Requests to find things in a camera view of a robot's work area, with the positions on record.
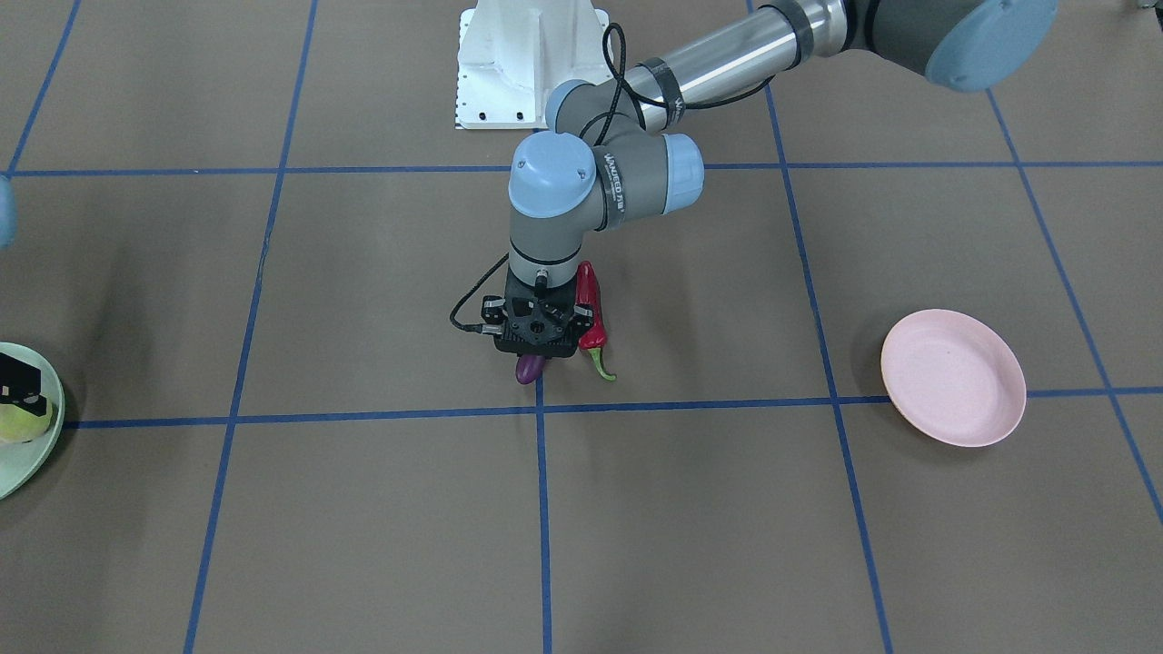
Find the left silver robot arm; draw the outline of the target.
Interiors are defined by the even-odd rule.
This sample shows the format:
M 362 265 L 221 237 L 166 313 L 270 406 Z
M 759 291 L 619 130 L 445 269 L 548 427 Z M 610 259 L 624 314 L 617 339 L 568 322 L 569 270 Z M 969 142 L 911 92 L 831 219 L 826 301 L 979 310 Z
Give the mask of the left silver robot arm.
M 933 85 L 982 92 L 1030 58 L 1056 16 L 1055 1 L 771 1 L 635 66 L 607 58 L 605 83 L 561 83 L 547 128 L 512 154 L 504 294 L 483 298 L 481 322 L 465 330 L 499 351 L 573 356 L 598 314 L 577 296 L 585 235 L 701 197 L 701 149 L 673 131 L 687 114 L 736 104 L 780 72 L 850 49 Z

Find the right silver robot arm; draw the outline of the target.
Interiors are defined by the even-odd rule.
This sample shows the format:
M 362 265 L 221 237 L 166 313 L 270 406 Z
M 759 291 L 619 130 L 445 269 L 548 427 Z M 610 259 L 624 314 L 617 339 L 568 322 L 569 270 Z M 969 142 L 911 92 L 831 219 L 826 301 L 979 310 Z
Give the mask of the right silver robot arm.
M 1 178 L 1 248 L 15 240 L 15 198 L 7 177 Z M 49 415 L 49 401 L 42 394 L 41 370 L 10 353 L 1 351 L 1 401 L 3 406 L 24 410 L 34 418 Z

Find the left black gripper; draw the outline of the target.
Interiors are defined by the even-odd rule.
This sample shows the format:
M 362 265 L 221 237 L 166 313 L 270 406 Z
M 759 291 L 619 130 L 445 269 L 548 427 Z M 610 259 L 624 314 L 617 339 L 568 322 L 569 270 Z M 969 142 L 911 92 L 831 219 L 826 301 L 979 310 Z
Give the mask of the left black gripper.
M 531 292 L 511 296 L 502 310 L 502 334 L 494 336 L 497 351 L 541 357 L 570 357 L 577 351 L 575 290 L 552 289 L 541 298 Z

